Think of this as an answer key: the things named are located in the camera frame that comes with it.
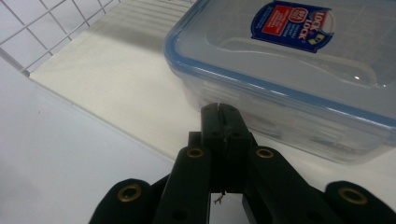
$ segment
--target metal screw head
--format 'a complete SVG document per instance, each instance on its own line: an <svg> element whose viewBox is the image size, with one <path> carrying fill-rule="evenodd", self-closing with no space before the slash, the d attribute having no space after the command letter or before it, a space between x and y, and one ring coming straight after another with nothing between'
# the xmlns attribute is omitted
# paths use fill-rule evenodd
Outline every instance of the metal screw head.
<svg viewBox="0 0 396 224"><path fill-rule="evenodd" d="M204 152L198 147L193 147L187 150L187 156L191 158L200 158L204 156Z"/></svg>
<svg viewBox="0 0 396 224"><path fill-rule="evenodd" d="M358 205L365 205L368 203L367 197L364 194L352 188L340 188L338 194L350 203Z"/></svg>
<svg viewBox="0 0 396 224"><path fill-rule="evenodd" d="M142 188L138 184L131 184L119 190L118 198L123 203L132 202L140 197Z"/></svg>
<svg viewBox="0 0 396 224"><path fill-rule="evenodd" d="M274 157L274 152L268 148L259 148L256 150L256 154L264 159L270 159Z"/></svg>

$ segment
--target clear plastic box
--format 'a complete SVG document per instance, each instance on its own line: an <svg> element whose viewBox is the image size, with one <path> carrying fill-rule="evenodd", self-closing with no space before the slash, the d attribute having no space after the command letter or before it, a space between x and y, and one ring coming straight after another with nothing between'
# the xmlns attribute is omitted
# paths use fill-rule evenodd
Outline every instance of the clear plastic box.
<svg viewBox="0 0 396 224"><path fill-rule="evenodd" d="M270 23L280 31L265 30ZM292 43L306 35L321 46ZM253 131L351 163L396 147L395 36L390 0L201 0L169 33L164 53L197 109L234 105Z"/></svg>

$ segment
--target blue label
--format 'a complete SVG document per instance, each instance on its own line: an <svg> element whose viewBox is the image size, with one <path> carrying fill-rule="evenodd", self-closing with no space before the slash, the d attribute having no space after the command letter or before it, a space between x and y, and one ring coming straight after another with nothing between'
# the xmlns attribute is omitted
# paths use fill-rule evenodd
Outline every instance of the blue label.
<svg viewBox="0 0 396 224"><path fill-rule="evenodd" d="M253 39L316 53L332 39L331 9L274 1L257 13L251 24Z"/></svg>

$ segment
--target wire rack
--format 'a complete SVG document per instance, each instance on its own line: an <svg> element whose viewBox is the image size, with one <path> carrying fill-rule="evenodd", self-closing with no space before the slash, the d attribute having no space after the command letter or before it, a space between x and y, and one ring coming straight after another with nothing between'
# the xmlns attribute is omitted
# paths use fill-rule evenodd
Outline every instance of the wire rack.
<svg viewBox="0 0 396 224"><path fill-rule="evenodd" d="M120 0L0 0L0 57L29 77Z"/></svg>

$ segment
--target container lid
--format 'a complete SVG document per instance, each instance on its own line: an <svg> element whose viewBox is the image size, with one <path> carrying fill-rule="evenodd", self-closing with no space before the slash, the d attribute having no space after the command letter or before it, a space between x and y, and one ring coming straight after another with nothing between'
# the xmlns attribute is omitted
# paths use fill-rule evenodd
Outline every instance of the container lid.
<svg viewBox="0 0 396 224"><path fill-rule="evenodd" d="M394 130L396 2L201 0L167 37L168 62Z"/></svg>

